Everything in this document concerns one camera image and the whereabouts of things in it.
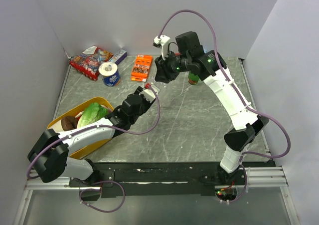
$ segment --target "green bottle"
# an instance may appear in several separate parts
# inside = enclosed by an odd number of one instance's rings
[[[199,81],[199,77],[198,75],[195,75],[191,72],[189,72],[188,74],[188,82],[191,84],[191,85],[196,85]]]

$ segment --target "snack box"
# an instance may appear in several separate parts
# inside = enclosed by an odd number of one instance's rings
[[[119,65],[119,63],[121,63],[126,57],[128,56],[128,53],[123,50],[120,49],[118,52],[116,52],[112,58],[109,59],[108,62],[113,62],[117,65]]]
[[[132,81],[146,82],[150,73],[152,59],[153,57],[150,55],[138,54],[131,73]]]

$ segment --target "cable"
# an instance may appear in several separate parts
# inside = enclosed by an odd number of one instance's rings
[[[123,205],[123,203],[124,203],[124,201],[125,201],[125,190],[124,190],[123,186],[122,186],[121,184],[119,184],[118,182],[115,182],[115,181],[112,181],[112,180],[109,180],[109,181],[100,181],[100,182],[93,183],[92,185],[104,184],[104,183],[116,184],[116,185],[118,185],[118,186],[121,188],[122,193],[123,193],[123,198],[122,198],[122,201],[121,201],[120,205],[118,205],[118,206],[117,206],[115,209],[113,209],[113,210],[102,210],[102,209],[99,209],[99,208],[97,208],[97,207],[95,207],[95,206],[92,206],[91,204],[88,204],[88,203],[86,203],[85,201],[82,200],[81,195],[82,195],[85,191],[100,191],[100,190],[98,190],[98,189],[85,189],[85,190],[81,191],[81,192],[79,193],[80,203],[81,203],[81,204],[84,204],[84,205],[86,205],[86,206],[88,206],[88,207],[90,207],[90,208],[92,208],[92,209],[94,209],[94,210],[96,210],[96,211],[102,212],[102,213],[112,213],[112,212],[115,212],[115,211],[117,211],[118,209],[120,209],[120,207]]]
[[[168,43],[168,46],[167,46],[167,52],[169,53],[169,46],[170,46],[170,44],[176,44],[175,42],[170,42],[170,43]]]
[[[159,101],[159,97],[158,95],[156,94],[156,92],[152,89],[152,87],[149,87],[149,89],[153,92],[154,96],[155,96],[155,100],[157,102],[157,105],[158,105],[158,117],[155,121],[155,123],[153,124],[152,127],[150,127],[149,129],[147,129],[146,131],[143,131],[143,132],[132,132],[132,131],[127,131],[127,130],[124,130],[124,129],[120,129],[120,128],[117,128],[115,126],[110,126],[110,125],[100,125],[100,128],[111,128],[111,129],[116,129],[116,130],[119,130],[121,132],[124,132],[124,133],[128,133],[128,134],[134,134],[134,135],[141,135],[141,134],[146,134],[148,132],[150,132],[151,130],[153,130],[156,125],[159,123],[159,120],[160,120],[160,101]],[[75,131],[67,136],[64,136],[63,138],[60,138],[58,140],[55,140],[53,143],[51,143],[50,145],[48,145],[47,147],[45,147],[33,160],[32,162],[30,163],[28,169],[27,169],[27,172],[26,172],[26,176],[28,179],[36,179],[36,178],[39,178],[39,175],[37,176],[30,176],[30,172],[31,172],[31,169],[33,168],[34,164],[36,163],[36,161],[46,152],[48,151],[49,149],[51,149],[54,145],[62,142],[63,140],[65,139],[68,139],[69,136],[74,136],[74,135],[77,135],[77,134],[80,134],[80,133],[83,133],[85,131],[88,131],[90,129],[95,129],[96,126],[89,126],[89,127],[86,127],[86,128],[83,128],[83,129],[80,129],[78,131]]]
[[[245,193],[245,191],[246,191],[246,188],[247,188],[247,173],[246,173],[245,167],[244,167],[242,164],[239,165],[239,166],[240,166],[240,167],[243,169],[243,171],[244,171],[244,177],[245,177],[244,189],[243,189],[243,191],[240,193],[240,195],[238,195],[234,200],[228,201],[229,203],[233,203],[233,202],[239,200],[239,199],[244,195],[244,193]]]
[[[233,181],[231,182],[231,185],[229,185],[228,187],[221,189],[221,191],[226,191],[226,190],[231,189],[234,184],[235,184],[235,180],[233,180]]]
[[[163,28],[161,29],[161,31],[160,31],[160,33],[159,33],[159,35],[158,35],[158,38],[160,38],[160,36],[162,35],[162,33],[163,33],[165,27],[167,26],[168,22],[169,22],[175,15],[177,15],[177,14],[179,14],[179,13],[182,13],[182,12],[193,13],[193,14],[195,14],[195,15],[201,17],[201,18],[206,22],[206,24],[208,25],[208,27],[209,27],[209,29],[210,29],[212,35],[213,35],[213,40],[214,40],[214,53],[215,53],[215,57],[216,57],[216,61],[217,61],[218,67],[219,67],[220,71],[222,72],[222,74],[225,76],[226,80],[227,80],[228,82],[230,82],[231,80],[230,80],[230,78],[228,77],[228,75],[226,74],[226,72],[225,72],[223,66],[222,66],[221,63],[220,63],[219,57],[218,57],[218,53],[217,53],[217,40],[216,40],[215,31],[214,31],[213,27],[211,26],[211,24],[209,23],[209,21],[208,21],[202,14],[200,14],[200,13],[194,11],[194,10],[190,10],[190,9],[182,9],[182,10],[179,10],[179,11],[175,12],[174,14],[172,14],[172,15],[169,17],[169,19],[168,19],[168,20],[166,21],[166,23],[164,24]],[[282,132],[284,133],[284,135],[285,135],[285,137],[286,137],[286,140],[287,140],[287,149],[286,149],[285,152],[283,152],[282,154],[275,155],[275,156],[270,156],[270,155],[265,155],[265,154],[260,154],[260,153],[248,151],[248,152],[244,152],[243,155],[245,155],[245,154],[254,154],[254,155],[259,155],[259,156],[261,156],[261,157],[265,157],[265,158],[269,158],[269,159],[277,159],[277,158],[281,158],[281,157],[285,156],[285,155],[290,151],[291,141],[290,141],[290,137],[289,137],[289,135],[288,135],[286,129],[284,128],[284,126],[283,126],[279,121],[277,121],[275,118],[273,118],[272,116],[267,115],[267,114],[262,113],[262,112],[258,112],[257,110],[254,110],[254,109],[250,108],[250,107],[246,104],[246,102],[245,102],[243,96],[241,95],[239,89],[237,88],[237,86],[236,86],[234,83],[232,83],[231,86],[233,87],[233,89],[235,90],[236,94],[238,95],[240,101],[243,103],[243,105],[246,107],[247,110],[249,110],[250,112],[253,112],[253,113],[255,113],[255,114],[261,115],[261,116],[263,116],[263,117],[266,117],[266,118],[270,119],[271,121],[273,121],[273,122],[282,130]]]

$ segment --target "red snack bag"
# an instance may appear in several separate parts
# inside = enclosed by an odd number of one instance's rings
[[[99,76],[99,66],[102,62],[108,61],[113,56],[112,53],[92,46],[82,54],[77,55],[70,60],[70,64],[86,77],[96,81]]]

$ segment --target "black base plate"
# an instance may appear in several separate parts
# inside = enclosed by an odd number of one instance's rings
[[[102,180],[114,180],[125,189],[126,196],[142,195],[189,195],[201,194],[214,196],[215,186],[221,184],[217,178],[219,162],[193,163],[94,163],[102,175]],[[273,160],[268,162],[246,162],[245,167],[275,167]],[[231,179],[235,185],[244,185],[243,171],[239,170]],[[85,185],[70,180],[70,187],[85,187]],[[118,186],[104,184],[102,198],[121,196]]]

